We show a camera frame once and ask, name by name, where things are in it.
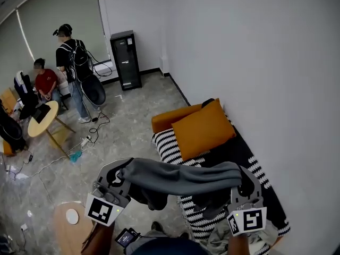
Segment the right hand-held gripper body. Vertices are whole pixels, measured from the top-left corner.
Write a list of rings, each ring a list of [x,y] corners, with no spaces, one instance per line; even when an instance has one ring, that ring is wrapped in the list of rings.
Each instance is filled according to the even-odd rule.
[[[265,229],[267,208],[263,206],[263,197],[233,197],[227,209],[226,219],[233,236]]]

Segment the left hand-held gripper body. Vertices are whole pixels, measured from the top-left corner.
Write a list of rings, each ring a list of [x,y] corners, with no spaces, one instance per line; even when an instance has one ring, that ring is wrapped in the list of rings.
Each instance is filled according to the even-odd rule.
[[[115,197],[108,192],[107,187],[95,181],[92,192],[87,196],[84,215],[96,223],[111,226],[130,201],[129,195]]]

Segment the grey garment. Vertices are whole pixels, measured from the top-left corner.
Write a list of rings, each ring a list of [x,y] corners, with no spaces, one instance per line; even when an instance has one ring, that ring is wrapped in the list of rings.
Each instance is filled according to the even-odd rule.
[[[129,196],[150,210],[164,209],[169,195],[191,197],[194,211],[202,211],[206,220],[222,212],[231,189],[242,183],[240,168],[231,162],[206,168],[135,158],[118,177],[131,184]]]

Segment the striped black white sofa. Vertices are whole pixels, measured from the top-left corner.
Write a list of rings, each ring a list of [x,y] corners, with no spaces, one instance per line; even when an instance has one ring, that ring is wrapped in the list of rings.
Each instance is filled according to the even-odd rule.
[[[172,127],[173,123],[178,122],[179,120],[185,118],[186,116],[188,116],[188,115],[190,115],[194,112],[197,112],[201,109],[202,109],[201,104],[198,104],[198,105],[184,107],[184,108],[180,108],[180,109],[177,109],[177,110],[173,110],[173,111],[170,111],[170,112],[167,112],[167,113],[162,113],[162,114],[159,114],[157,116],[154,116],[151,120],[153,133],[158,133],[158,132],[162,131],[163,129],[165,129],[169,126]],[[237,131],[237,129],[234,126],[233,126],[233,128],[236,132],[236,135],[239,134],[239,132]]]

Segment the person's left forearm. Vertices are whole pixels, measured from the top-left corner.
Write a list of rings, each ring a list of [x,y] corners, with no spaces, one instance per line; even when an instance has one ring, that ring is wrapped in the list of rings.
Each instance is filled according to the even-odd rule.
[[[81,255],[109,255],[115,223],[105,226],[96,223],[84,242]]]

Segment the person's right forearm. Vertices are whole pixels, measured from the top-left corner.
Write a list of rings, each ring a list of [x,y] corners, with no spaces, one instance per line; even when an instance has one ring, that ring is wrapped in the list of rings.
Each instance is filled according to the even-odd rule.
[[[250,255],[246,235],[231,236],[228,243],[228,255]]]

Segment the light grey clothes pile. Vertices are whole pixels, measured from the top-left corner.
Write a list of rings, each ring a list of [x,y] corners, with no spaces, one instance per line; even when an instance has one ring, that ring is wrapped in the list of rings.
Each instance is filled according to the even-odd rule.
[[[230,236],[232,236],[227,219],[219,222],[205,244],[205,248],[212,255],[227,255]],[[266,220],[266,227],[262,231],[247,234],[250,255],[267,255],[269,249],[278,239],[278,229],[271,221]]]

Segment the black screen device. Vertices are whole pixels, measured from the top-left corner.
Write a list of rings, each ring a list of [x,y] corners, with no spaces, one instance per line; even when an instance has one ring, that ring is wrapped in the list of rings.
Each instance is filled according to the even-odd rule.
[[[140,233],[137,233],[133,228],[125,228],[115,238],[115,242],[123,248],[127,248],[132,242],[139,238]]]

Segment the oval wooden coffee table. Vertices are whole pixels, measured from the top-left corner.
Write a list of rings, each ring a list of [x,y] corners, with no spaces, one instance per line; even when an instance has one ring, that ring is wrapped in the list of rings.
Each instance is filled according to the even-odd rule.
[[[70,224],[66,212],[74,209],[78,214],[76,224]],[[82,244],[89,236],[93,224],[84,215],[85,207],[78,202],[66,202],[58,205],[54,211],[54,229],[61,255],[81,255]]]

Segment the large orange cushion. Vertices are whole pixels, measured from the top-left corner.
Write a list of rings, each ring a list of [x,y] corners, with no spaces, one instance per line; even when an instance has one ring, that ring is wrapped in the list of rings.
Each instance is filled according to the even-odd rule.
[[[172,124],[183,161],[216,148],[236,137],[219,99]]]

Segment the person's dark blue shirt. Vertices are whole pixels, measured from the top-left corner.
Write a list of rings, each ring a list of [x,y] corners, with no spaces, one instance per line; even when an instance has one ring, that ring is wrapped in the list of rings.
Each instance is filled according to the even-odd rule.
[[[209,255],[199,244],[183,238],[160,237],[142,244],[131,255]]]

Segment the small orange cushion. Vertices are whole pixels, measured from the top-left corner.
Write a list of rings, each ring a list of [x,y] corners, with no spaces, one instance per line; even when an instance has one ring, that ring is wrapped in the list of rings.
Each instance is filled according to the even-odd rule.
[[[7,155],[7,156],[13,156],[14,155],[10,144],[5,140],[2,141],[2,153],[4,155]]]

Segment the black office chair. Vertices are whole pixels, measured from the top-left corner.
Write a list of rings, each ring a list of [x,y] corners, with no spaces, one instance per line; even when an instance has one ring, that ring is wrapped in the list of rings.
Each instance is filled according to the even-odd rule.
[[[20,111],[20,120],[25,120],[28,117],[32,116],[33,112],[36,109],[36,106],[39,104],[38,97],[33,90],[33,87],[30,82],[30,78],[28,75],[23,75],[24,84],[18,86],[16,80],[14,78],[14,89],[18,93],[21,102],[23,103],[23,107]]]

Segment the tall black cabinet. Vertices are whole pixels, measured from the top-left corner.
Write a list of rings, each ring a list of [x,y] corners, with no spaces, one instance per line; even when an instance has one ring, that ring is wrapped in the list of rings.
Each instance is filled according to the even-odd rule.
[[[141,88],[141,77],[133,30],[112,34],[110,46],[122,90]]]

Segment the grey window blind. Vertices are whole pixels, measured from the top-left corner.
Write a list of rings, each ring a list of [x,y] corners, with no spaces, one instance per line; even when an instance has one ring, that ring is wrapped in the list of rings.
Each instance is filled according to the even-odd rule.
[[[18,71],[34,76],[33,58],[27,48],[16,12],[0,24],[0,92],[14,87]]]
[[[18,8],[28,46],[35,59],[56,67],[56,49],[60,45],[53,32],[63,24],[72,28],[72,37],[84,42],[95,59],[109,59],[98,0],[27,0]]]

